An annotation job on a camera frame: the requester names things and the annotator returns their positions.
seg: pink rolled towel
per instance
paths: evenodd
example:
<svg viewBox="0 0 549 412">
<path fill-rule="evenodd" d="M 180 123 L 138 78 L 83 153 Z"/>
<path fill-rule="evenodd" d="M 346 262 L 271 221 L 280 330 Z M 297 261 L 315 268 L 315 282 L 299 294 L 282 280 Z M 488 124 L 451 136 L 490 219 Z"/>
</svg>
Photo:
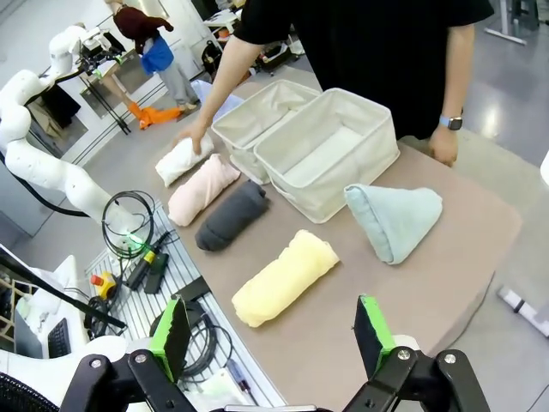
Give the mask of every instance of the pink rolled towel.
<svg viewBox="0 0 549 412">
<path fill-rule="evenodd" d="M 168 202 L 168 217 L 179 226 L 189 226 L 201 210 L 240 176 L 240 172 L 224 163 L 219 154 L 210 158 L 185 183 L 178 187 Z"/>
</svg>

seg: keyboard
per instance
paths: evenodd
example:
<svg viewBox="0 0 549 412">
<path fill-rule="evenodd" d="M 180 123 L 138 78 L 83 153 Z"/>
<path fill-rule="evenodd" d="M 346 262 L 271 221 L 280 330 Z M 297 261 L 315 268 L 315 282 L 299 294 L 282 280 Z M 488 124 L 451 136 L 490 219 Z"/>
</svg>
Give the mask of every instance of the keyboard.
<svg viewBox="0 0 549 412">
<path fill-rule="evenodd" d="M 70 353 L 69 327 L 64 318 L 48 334 L 48 355 L 50 359 L 60 358 Z"/>
</svg>

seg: rolled towel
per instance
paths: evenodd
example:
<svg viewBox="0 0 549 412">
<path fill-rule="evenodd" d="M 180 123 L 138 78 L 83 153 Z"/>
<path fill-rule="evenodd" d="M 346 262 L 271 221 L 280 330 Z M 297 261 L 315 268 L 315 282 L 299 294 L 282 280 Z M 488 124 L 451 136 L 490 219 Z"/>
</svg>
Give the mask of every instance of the rolled towel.
<svg viewBox="0 0 549 412">
<path fill-rule="evenodd" d="M 232 297 L 238 317 L 252 328 L 276 318 L 339 261 L 327 242 L 300 230 L 278 259 Z"/>
<path fill-rule="evenodd" d="M 443 212 L 443 199 L 425 187 L 410 191 L 349 185 L 345 198 L 377 257 L 386 264 L 401 264 Z"/>
<path fill-rule="evenodd" d="M 201 210 L 240 176 L 219 154 L 212 156 L 170 197 L 168 217 L 179 226 L 189 226 Z"/>
<path fill-rule="evenodd" d="M 214 151 L 212 138 L 206 134 L 200 142 L 202 152 L 196 154 L 192 148 L 190 137 L 183 139 L 156 164 L 156 172 L 164 180 L 164 186 L 168 187 L 179 176 L 190 170 L 196 163 L 207 158 Z"/>
<path fill-rule="evenodd" d="M 196 233 L 196 245 L 204 251 L 221 251 L 268 207 L 261 186 L 244 182 L 208 216 Z"/>
</svg>

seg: person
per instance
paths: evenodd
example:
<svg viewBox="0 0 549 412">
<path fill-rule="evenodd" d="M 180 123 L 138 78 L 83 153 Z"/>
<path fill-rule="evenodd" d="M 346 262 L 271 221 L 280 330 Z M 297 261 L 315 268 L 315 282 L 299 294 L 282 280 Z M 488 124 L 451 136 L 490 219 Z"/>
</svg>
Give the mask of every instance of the person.
<svg viewBox="0 0 549 412">
<path fill-rule="evenodd" d="M 489 0 L 248 0 L 223 52 L 211 94 L 178 140 L 196 152 L 212 118 L 262 45 L 293 25 L 321 87 L 343 88 L 390 109 L 397 138 L 430 138 L 431 155 L 452 166 L 471 77 L 474 23 Z"/>
<path fill-rule="evenodd" d="M 120 33 L 125 38 L 134 40 L 136 52 L 142 56 L 145 72 L 148 75 L 158 73 L 181 112 L 196 109 L 196 93 L 158 31 L 160 27 L 164 27 L 171 32 L 173 26 L 161 17 L 151 17 L 135 7 L 127 6 L 124 0 L 105 0 L 105 3 L 111 7 L 112 19 Z"/>
</svg>

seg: fabric storage basket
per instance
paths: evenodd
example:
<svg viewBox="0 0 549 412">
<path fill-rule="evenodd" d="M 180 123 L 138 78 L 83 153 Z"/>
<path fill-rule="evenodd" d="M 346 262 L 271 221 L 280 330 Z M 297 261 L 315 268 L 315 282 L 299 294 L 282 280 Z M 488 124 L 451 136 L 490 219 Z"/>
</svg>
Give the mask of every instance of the fabric storage basket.
<svg viewBox="0 0 549 412">
<path fill-rule="evenodd" d="M 373 182 L 399 156 L 390 110 L 333 88 L 255 147 L 275 189 L 314 223 L 345 206 L 343 189 Z"/>
<path fill-rule="evenodd" d="M 312 88 L 279 80 L 219 118 L 212 129 L 227 146 L 234 166 L 259 185 L 265 185 L 269 177 L 254 155 L 254 147 L 318 95 Z"/>
</svg>

